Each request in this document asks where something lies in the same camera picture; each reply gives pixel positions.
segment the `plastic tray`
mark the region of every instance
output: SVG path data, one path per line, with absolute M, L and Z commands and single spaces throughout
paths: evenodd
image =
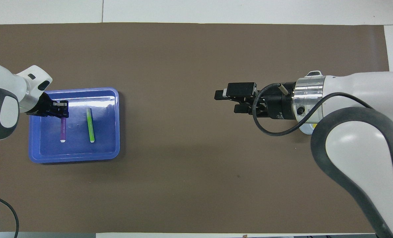
M 56 117 L 29 116 L 29 158 L 35 163 L 109 160 L 120 151 L 119 94 L 114 88 L 46 92 L 69 101 L 66 142 L 60 142 Z M 89 141 L 86 108 L 92 110 L 95 142 Z

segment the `marker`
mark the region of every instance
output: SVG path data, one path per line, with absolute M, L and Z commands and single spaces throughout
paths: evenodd
M 94 143 L 95 142 L 94 128 L 92 127 L 92 114 L 91 114 L 91 109 L 89 107 L 87 107 L 87 121 L 88 121 L 89 141 L 91 143 Z
M 66 142 L 66 118 L 62 117 L 62 124 L 60 126 L 60 142 Z

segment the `purple marker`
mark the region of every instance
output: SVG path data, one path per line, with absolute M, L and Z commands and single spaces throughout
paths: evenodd
M 62 125 L 60 127 L 60 142 L 66 142 L 66 118 L 62 117 Z

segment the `white floor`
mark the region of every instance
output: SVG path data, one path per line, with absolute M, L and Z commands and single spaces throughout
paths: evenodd
M 84 22 L 385 25 L 393 71 L 393 0 L 0 0 L 0 24 Z

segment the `green marker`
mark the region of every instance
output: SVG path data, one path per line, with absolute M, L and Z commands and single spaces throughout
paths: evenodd
M 92 127 L 92 114 L 91 114 L 91 108 L 89 107 L 87 107 L 87 121 L 88 121 L 89 141 L 91 143 L 94 143 L 95 142 L 94 127 Z

